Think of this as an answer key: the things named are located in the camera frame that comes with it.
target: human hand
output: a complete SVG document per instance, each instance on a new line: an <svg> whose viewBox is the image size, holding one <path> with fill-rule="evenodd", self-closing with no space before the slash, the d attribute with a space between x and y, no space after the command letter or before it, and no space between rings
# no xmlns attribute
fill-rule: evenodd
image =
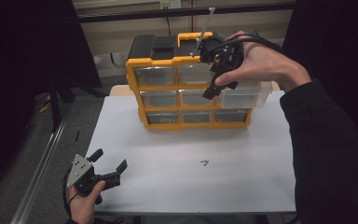
<svg viewBox="0 0 358 224"><path fill-rule="evenodd" d="M249 38L244 31L230 36ZM287 58L274 49L262 44L243 42L243 62L235 70L226 72L216 79L216 86L223 86L241 79L257 81L276 81L285 92L297 86L311 82L307 70L299 63Z"/></svg>
<svg viewBox="0 0 358 224"><path fill-rule="evenodd" d="M98 182L87 197L78 195L78 190L75 188L75 186L69 188L69 199L75 197L69 204L71 206L73 221L79 224L89 224L93 222L95 200L103 191L105 184L106 182L103 180Z"/></svg>

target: wall outlet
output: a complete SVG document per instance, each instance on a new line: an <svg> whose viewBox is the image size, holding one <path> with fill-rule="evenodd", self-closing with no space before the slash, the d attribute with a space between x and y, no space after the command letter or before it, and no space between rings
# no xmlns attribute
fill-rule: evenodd
<svg viewBox="0 0 358 224"><path fill-rule="evenodd" d="M171 0L171 8L182 8L181 0Z"/></svg>
<svg viewBox="0 0 358 224"><path fill-rule="evenodd" d="M170 8L182 8L181 0L163 0L159 1L160 9L170 9Z"/></svg>
<svg viewBox="0 0 358 224"><path fill-rule="evenodd" d="M171 8L171 2L169 0L159 1L159 9Z"/></svg>

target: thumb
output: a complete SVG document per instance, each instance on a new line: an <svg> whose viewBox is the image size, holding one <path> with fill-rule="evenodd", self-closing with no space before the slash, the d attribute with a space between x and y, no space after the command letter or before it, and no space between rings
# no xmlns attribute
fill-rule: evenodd
<svg viewBox="0 0 358 224"><path fill-rule="evenodd" d="M98 195L100 195L101 192L103 191L103 188L105 185L106 185L106 182L104 180L98 182L94 186L94 189L92 189L92 192L89 194L89 198L95 202L95 200L97 200Z"/></svg>
<svg viewBox="0 0 358 224"><path fill-rule="evenodd" d="M243 71L238 68L224 73L214 81L214 84L216 86L224 86L233 81L241 79L241 76L243 76Z"/></svg>

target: metal rod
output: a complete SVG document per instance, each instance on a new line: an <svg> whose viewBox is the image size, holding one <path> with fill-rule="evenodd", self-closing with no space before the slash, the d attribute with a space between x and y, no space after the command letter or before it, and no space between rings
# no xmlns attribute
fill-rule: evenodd
<svg viewBox="0 0 358 224"><path fill-rule="evenodd" d="M288 3L270 3L270 4L254 4L233 7L217 7L214 14L227 14L239 12L257 12L257 11L276 11L293 9L296 2ZM101 21L129 21L140 19L154 19L166 17L183 17L183 16L199 16L208 15L210 11L207 7L194 8L175 8L166 10L138 11L127 13L97 14L97 15L81 15L77 19L80 23L101 22Z"/></svg>
<svg viewBox="0 0 358 224"><path fill-rule="evenodd" d="M22 196L19 207L17 208L14 217L11 219L10 224L25 224L30 212L31 208L34 205L34 201L36 199L36 195L40 189L41 181L45 176L46 170L48 169L48 165L50 164L51 158L54 154L54 150L60 141L63 128L69 117L69 111L71 109L71 104L68 104L66 110L64 110L64 114L62 116L62 121L60 125L57 127L55 133L51 134L51 137L48 141L48 145L45 148L45 152L43 153L42 159L37 165L36 171L34 172L34 176L31 180L31 183L28 185L28 189L25 194Z"/></svg>
<svg viewBox="0 0 358 224"><path fill-rule="evenodd" d="M201 32L200 37L197 39L197 45L196 45L196 47L193 49L193 52L190 53L191 57L193 57L193 58L196 56L197 50L199 50L201 41L202 41L202 39L203 39L203 37L204 37L204 35L205 35L206 30L208 29L209 22L211 21L212 15L213 15L213 13L214 13L215 10L216 10L215 7L210 7L210 8L209 8L209 11L210 11L211 13L209 14L209 17L208 17L208 20L206 21L206 24L204 25L204 27L202 27L202 32Z"/></svg>

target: finger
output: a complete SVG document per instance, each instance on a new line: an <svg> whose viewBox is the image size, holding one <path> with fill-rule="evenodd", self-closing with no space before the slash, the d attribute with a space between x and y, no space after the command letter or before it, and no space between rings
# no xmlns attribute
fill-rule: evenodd
<svg viewBox="0 0 358 224"><path fill-rule="evenodd" d="M234 36L236 35L244 35L245 32L244 31L238 31L237 33L235 33L234 35L229 36L228 38L226 38L226 40L231 40Z"/></svg>
<svg viewBox="0 0 358 224"><path fill-rule="evenodd" d="M71 188L69 188L68 198L74 197L78 192L79 191L77 190L77 188L75 186L72 186Z"/></svg>
<svg viewBox="0 0 358 224"><path fill-rule="evenodd" d="M243 77L243 71L240 71L240 69L236 69L230 72L226 72L222 76L218 77L214 81L214 84L216 86L224 86L228 83L241 79L241 77Z"/></svg>
<svg viewBox="0 0 358 224"><path fill-rule="evenodd" d="M105 187L106 182L104 180L98 182L95 186L94 189L92 189L92 192L89 194L89 197L93 202L95 202L95 200L97 200L98 195L101 194L101 192L103 191L103 188Z"/></svg>

